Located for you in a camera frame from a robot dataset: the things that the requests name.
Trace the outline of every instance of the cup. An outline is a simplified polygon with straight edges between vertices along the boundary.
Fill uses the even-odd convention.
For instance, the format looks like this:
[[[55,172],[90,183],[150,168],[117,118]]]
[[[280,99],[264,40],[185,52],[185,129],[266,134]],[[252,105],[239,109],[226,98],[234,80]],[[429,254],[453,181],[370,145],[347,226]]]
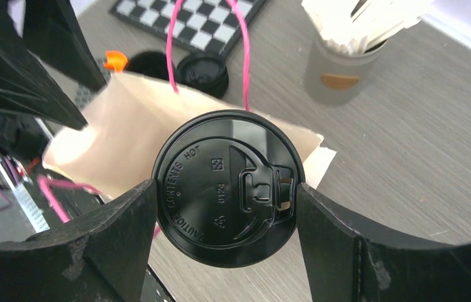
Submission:
[[[147,77],[156,79],[169,80],[169,70],[167,69],[167,56],[163,52],[148,50],[134,55],[128,60],[124,67],[125,71],[135,72]],[[180,76],[176,71],[176,67],[172,64],[174,77],[177,83],[180,83]]]
[[[330,49],[317,35],[304,74],[306,93],[315,101],[340,106],[357,96],[386,42],[362,55],[345,55]]]

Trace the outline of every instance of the gray cup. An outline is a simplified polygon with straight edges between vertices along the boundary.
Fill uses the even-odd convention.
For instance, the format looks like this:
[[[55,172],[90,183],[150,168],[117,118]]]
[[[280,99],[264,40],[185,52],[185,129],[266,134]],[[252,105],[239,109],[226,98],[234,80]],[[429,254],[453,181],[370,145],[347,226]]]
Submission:
[[[307,94],[315,101],[331,106],[347,103],[359,94],[385,44],[362,55],[345,55],[328,48],[316,35],[304,75]]]

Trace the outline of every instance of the pink string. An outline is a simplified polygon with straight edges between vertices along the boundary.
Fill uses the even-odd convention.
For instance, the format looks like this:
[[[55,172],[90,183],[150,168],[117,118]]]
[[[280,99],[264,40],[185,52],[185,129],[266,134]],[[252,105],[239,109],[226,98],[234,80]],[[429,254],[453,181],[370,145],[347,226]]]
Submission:
[[[61,179],[50,179],[44,175],[37,176],[37,182],[39,183],[39,188],[41,189],[41,192],[46,197],[46,199],[50,203],[50,206],[52,207],[52,209],[55,211],[55,213],[57,214],[57,216],[59,217],[59,219],[61,219],[63,223],[69,222],[71,218],[69,214],[67,214],[67,212],[65,211],[65,209],[63,208],[59,200],[57,200],[57,198],[54,196],[54,194],[52,193],[52,189],[50,189],[50,187],[61,187],[63,189],[72,189],[72,190],[86,190],[90,193],[97,193],[97,194],[100,193],[96,188],[94,188],[90,184],[76,184],[74,182],[64,181]],[[161,229],[156,224],[155,229],[153,231],[153,238],[155,238],[159,234],[160,231]]]
[[[172,17],[170,19],[169,32],[167,33],[167,68],[169,70],[169,82],[176,93],[178,93],[178,87],[174,80],[174,71],[172,70],[172,34],[174,32],[174,27],[176,26],[178,12],[180,11],[183,2],[184,0],[176,0],[174,10],[172,11]],[[243,34],[245,50],[245,61],[243,63],[243,101],[245,103],[245,110],[250,111],[250,103],[248,102],[248,93],[250,92],[250,35],[248,34],[247,22],[241,9],[239,9],[237,1],[226,0],[226,2],[231,6],[231,10],[235,13],[241,27],[241,33]]]

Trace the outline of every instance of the qr code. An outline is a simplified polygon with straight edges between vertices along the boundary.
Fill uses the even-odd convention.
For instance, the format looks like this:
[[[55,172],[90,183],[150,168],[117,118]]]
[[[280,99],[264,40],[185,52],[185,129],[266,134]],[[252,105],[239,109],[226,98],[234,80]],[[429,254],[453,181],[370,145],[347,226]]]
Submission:
[[[223,159],[211,159],[211,170],[212,171],[224,170],[224,160]]]

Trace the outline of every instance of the black cup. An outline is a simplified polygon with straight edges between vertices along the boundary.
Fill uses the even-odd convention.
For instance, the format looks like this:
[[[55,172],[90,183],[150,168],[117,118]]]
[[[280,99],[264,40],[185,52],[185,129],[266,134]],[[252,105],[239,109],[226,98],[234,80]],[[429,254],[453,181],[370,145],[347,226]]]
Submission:
[[[148,50],[134,55],[128,60],[124,67],[125,71],[135,72],[147,77],[156,79],[169,80],[169,70],[167,69],[167,56],[163,52]],[[181,83],[180,75],[176,71],[176,66],[172,64],[174,71],[174,79],[177,83]]]

